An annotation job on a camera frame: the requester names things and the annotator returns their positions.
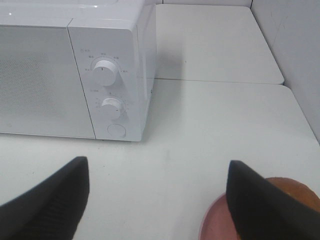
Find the microwave button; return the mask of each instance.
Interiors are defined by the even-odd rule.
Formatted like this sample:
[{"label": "microwave button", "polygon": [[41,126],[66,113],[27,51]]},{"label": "microwave button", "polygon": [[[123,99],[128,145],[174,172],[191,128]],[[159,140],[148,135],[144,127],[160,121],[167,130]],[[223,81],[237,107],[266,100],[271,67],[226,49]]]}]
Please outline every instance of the microwave button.
[{"label": "microwave button", "polygon": [[111,124],[108,126],[108,133],[114,138],[124,138],[126,136],[126,129],[120,124]]},{"label": "microwave button", "polygon": [[125,104],[116,98],[108,97],[103,100],[102,105],[107,117],[111,120],[120,118],[121,114],[125,112]]},{"label": "microwave button", "polygon": [[101,60],[93,68],[93,80],[101,86],[111,86],[115,83],[118,72],[113,62]]}]

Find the microwave top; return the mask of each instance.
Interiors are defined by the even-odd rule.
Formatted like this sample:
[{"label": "microwave top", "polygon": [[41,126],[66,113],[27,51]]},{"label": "microwave top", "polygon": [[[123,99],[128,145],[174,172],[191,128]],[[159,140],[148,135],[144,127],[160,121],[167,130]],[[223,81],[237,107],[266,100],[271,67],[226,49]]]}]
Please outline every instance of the microwave top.
[{"label": "microwave top", "polygon": [[104,19],[135,22],[155,0],[0,0],[1,19]]}]

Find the bun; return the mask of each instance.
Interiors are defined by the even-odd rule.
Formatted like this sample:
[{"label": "bun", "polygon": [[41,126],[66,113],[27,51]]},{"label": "bun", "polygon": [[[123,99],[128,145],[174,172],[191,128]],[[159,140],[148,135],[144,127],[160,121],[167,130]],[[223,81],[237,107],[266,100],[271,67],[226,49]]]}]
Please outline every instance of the bun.
[{"label": "bun", "polygon": [[320,198],[303,183],[286,177],[270,177],[266,180],[300,203],[320,212]]}]

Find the microwave control panel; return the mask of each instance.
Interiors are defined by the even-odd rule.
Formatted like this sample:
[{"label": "microwave control panel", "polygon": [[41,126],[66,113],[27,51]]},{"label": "microwave control panel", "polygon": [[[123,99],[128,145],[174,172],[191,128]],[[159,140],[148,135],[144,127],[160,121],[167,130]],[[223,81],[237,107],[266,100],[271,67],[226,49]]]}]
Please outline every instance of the microwave control panel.
[{"label": "microwave control panel", "polygon": [[95,137],[139,141],[136,33],[72,26],[68,31]]}]

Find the white wall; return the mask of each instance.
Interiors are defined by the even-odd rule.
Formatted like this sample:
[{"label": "white wall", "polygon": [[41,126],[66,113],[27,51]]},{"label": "white wall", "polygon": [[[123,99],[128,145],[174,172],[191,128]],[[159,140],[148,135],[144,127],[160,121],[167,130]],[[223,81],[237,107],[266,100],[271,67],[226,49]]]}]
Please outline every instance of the white wall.
[{"label": "white wall", "polygon": [[157,0],[164,4],[232,5],[250,7],[252,0]]},{"label": "white wall", "polygon": [[253,0],[251,10],[320,142],[320,0]]}]

